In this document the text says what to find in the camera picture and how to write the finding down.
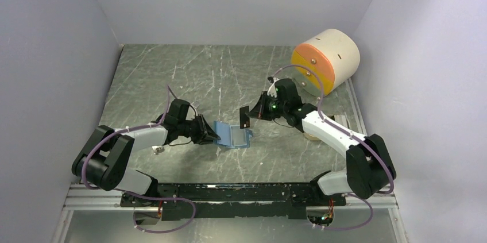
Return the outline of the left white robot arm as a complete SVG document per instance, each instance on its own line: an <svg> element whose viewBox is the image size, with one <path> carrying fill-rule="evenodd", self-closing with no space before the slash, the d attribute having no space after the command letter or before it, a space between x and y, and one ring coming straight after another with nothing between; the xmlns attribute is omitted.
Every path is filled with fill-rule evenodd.
<svg viewBox="0 0 487 243"><path fill-rule="evenodd" d="M72 163L72 173L89 189L123 190L136 194L144 206L158 201L158 182L128 168L132 152L164 146L186 137L198 145L212 144L220 137L202 115L187 119L191 104L174 99L156 120L132 128L97 127Z"/></svg>

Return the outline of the grey VIP credit card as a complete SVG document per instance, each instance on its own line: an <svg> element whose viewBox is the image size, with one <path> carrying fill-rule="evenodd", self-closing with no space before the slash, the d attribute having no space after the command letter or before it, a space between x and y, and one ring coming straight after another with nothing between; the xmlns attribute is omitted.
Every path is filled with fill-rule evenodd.
<svg viewBox="0 0 487 243"><path fill-rule="evenodd" d="M239 126L231 127L231 143L233 147L247 147L249 145L249 138L249 129L240 129Z"/></svg>

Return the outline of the blue card holder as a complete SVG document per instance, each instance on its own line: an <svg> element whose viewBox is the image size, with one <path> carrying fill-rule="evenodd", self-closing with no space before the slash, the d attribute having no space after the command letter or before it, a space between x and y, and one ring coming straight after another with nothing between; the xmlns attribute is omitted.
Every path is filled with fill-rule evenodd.
<svg viewBox="0 0 487 243"><path fill-rule="evenodd" d="M253 137L253 132L249 128L240 129L239 125L218 121L214 121L214 131L219 136L219 139L214 140L214 144L230 149L250 147L250 139Z"/></svg>

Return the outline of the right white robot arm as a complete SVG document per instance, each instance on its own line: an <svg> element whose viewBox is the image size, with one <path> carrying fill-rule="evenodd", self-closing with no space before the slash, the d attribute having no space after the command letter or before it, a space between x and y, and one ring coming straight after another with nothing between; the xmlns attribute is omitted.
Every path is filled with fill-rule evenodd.
<svg viewBox="0 0 487 243"><path fill-rule="evenodd" d="M316 137L345 159L343 170L324 172L313 179L310 198L316 205L324 205L334 194L353 194L361 199L387 194L384 187L392 186L397 176L381 136L355 133L326 117L315 105L302 101L291 79L275 81L246 116L265 121L283 118L289 126Z"/></svg>

